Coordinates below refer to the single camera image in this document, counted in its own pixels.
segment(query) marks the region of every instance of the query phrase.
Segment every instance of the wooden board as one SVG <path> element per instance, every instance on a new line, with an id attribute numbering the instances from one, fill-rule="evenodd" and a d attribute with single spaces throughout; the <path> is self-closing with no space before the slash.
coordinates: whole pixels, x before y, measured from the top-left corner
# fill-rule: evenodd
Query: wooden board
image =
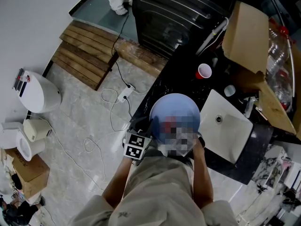
<path id="1" fill-rule="evenodd" d="M 79 73 L 83 74 L 84 76 L 88 77 L 95 83 L 99 83 L 101 77 L 94 74 L 93 72 L 89 71 L 85 67 L 81 66 L 77 62 L 73 61 L 72 59 L 68 58 L 67 56 L 61 54 L 60 52 L 56 51 L 54 54 L 55 57 L 65 62 L 67 65 L 78 71 Z"/>
<path id="2" fill-rule="evenodd" d="M 87 60 L 88 62 L 90 62 L 91 64 L 97 66 L 98 68 L 102 69 L 103 71 L 107 71 L 109 68 L 109 65 L 104 63 L 103 61 L 93 57 L 92 55 L 86 53 L 85 51 L 72 46 L 71 44 L 68 44 L 66 42 L 62 42 L 60 45 L 61 48 L 65 48 L 66 50 L 72 52 L 73 54 L 76 54 L 77 56 Z"/>
<path id="3" fill-rule="evenodd" d="M 83 82 L 84 84 L 88 85 L 92 89 L 96 89 L 97 84 L 84 76 L 83 74 L 79 73 L 75 69 L 71 68 L 69 65 L 67 65 L 65 62 L 60 60 L 59 58 L 53 56 L 51 60 L 56 63 L 58 66 L 63 68 L 65 71 L 67 71 L 69 74 L 73 75 L 75 78 L 77 78 L 79 81 Z"/>
<path id="4" fill-rule="evenodd" d="M 73 54 L 72 52 L 66 50 L 65 48 L 59 47 L 58 51 L 63 55 L 67 56 L 68 58 L 72 59 L 73 61 L 77 62 L 78 64 L 82 65 L 89 71 L 93 72 L 94 74 L 98 75 L 99 77 L 103 77 L 105 71 L 101 70 L 100 68 L 96 67 L 95 65 L 91 64 L 87 60 Z"/>
<path id="5" fill-rule="evenodd" d="M 78 21 L 73 21 L 71 24 L 73 26 L 75 26 L 75 27 L 82 28 L 84 30 L 90 31 L 90 32 L 92 32 L 94 34 L 97 34 L 99 36 L 102 36 L 103 38 L 106 38 L 106 39 L 108 39 L 108 40 L 110 40 L 112 42 L 115 42 L 116 39 L 117 39 L 116 35 L 111 34 L 109 32 L 106 32 L 106 31 L 104 31 L 102 29 L 95 28 L 95 27 L 90 26 L 88 24 L 84 24 L 84 23 L 81 23 L 81 22 L 78 22 Z"/>
<path id="6" fill-rule="evenodd" d="M 99 42 L 96 42 L 96 41 L 94 41 L 94 40 L 92 40 L 90 38 L 87 38 L 87 37 L 85 37 L 85 36 L 83 36 L 81 34 L 73 32 L 73 31 L 71 31 L 69 29 L 66 29 L 64 31 L 64 34 L 66 34 L 66 35 L 68 35 L 68 36 L 70 36 L 70 37 L 72 37 L 72 38 L 74 38 L 76 40 L 79 40 L 79 41 L 81 41 L 81 42 L 83 42 L 83 43 L 85 43 L 85 44 L 87 44 L 87 45 L 89 45 L 89 46 L 91 46 L 91 47 L 99 50 L 99 51 L 102 51 L 103 53 L 105 53 L 105 54 L 107 54 L 107 55 L 109 55 L 111 57 L 112 57 L 112 53 L 113 54 L 115 53 L 114 49 L 113 49 L 113 52 L 112 52 L 111 48 L 109 48 L 109 47 L 107 47 L 107 46 L 105 46 L 105 45 L 103 45 L 103 44 L 101 44 Z"/>
<path id="7" fill-rule="evenodd" d="M 78 41 L 78 40 L 76 40 L 76 39 L 74 39 L 74 38 L 72 38 L 68 35 L 62 34 L 60 36 L 60 39 L 67 42 L 67 43 L 69 43 L 69 44 L 72 44 L 73 46 L 78 47 L 79 49 L 87 52 L 88 54 L 91 54 L 91 55 L 99 58 L 100 60 L 104 61 L 105 63 L 108 63 L 111 59 L 111 56 L 109 56 L 109 55 L 107 55 L 107 54 L 105 54 L 105 53 L 103 53 L 103 52 L 87 45 L 87 44 L 84 44 L 83 42 Z"/>
<path id="8" fill-rule="evenodd" d="M 138 43 L 119 39 L 115 44 L 118 55 L 157 78 L 167 60 L 142 48 Z"/>
<path id="9" fill-rule="evenodd" d="M 112 50 L 116 38 L 87 24 L 72 23 L 60 36 L 62 43 L 52 60 L 81 82 L 98 90 L 118 59 L 117 52 Z"/>
<path id="10" fill-rule="evenodd" d="M 99 42 L 99 43 L 101 43 L 101 44 L 103 44 L 103 45 L 105 45 L 105 46 L 107 46 L 109 48 L 112 48 L 113 45 L 114 45 L 113 41 L 108 40 L 108 39 L 106 39 L 106 38 L 104 38 L 102 36 L 99 36 L 97 34 L 94 34 L 92 32 L 89 32 L 87 30 L 84 30 L 82 28 L 78 28 L 78 27 L 75 27 L 73 25 L 69 25 L 68 29 L 71 30 L 71 31 L 73 31 L 73 32 L 76 32 L 78 34 L 81 34 L 81 35 L 83 35 L 83 36 L 85 36 L 87 38 L 95 40 L 96 42 Z"/>

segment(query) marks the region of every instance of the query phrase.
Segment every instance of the power strip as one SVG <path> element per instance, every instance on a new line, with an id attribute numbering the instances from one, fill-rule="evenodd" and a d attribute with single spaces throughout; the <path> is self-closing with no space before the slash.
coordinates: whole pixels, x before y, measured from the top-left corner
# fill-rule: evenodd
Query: power strip
<path id="1" fill-rule="evenodd" d="M 118 96 L 118 100 L 120 102 L 124 102 L 125 99 L 123 98 L 124 96 L 126 96 L 127 98 L 129 97 L 129 95 L 133 92 L 133 90 L 135 90 L 135 87 L 132 86 L 131 84 L 128 84 L 130 86 L 130 88 L 126 87 L 121 94 Z"/>

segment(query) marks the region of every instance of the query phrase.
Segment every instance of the cardboard box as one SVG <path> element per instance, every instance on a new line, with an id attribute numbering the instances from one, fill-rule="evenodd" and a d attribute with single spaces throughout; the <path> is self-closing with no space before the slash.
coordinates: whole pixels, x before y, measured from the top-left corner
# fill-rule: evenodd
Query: cardboard box
<path id="1" fill-rule="evenodd" d="M 259 106 L 274 127 L 301 139 L 301 54 L 293 46 L 297 110 L 291 121 L 278 98 L 265 81 L 269 49 L 269 18 L 242 2 L 236 2 L 222 43 L 225 56 L 241 65 L 233 83 L 244 91 L 259 90 Z"/>
<path id="2" fill-rule="evenodd" d="M 26 161 L 16 148 L 5 150 L 5 153 L 14 158 L 13 166 L 27 199 L 47 186 L 50 168 L 38 155 Z"/>

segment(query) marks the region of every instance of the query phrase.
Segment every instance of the white wall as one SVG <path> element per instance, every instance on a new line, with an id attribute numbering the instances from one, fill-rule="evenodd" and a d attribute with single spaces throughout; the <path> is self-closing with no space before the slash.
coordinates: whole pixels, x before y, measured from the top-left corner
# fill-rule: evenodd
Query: white wall
<path id="1" fill-rule="evenodd" d="M 12 90 L 19 68 L 43 73 L 80 0 L 0 0 L 0 122 L 27 110 Z"/>

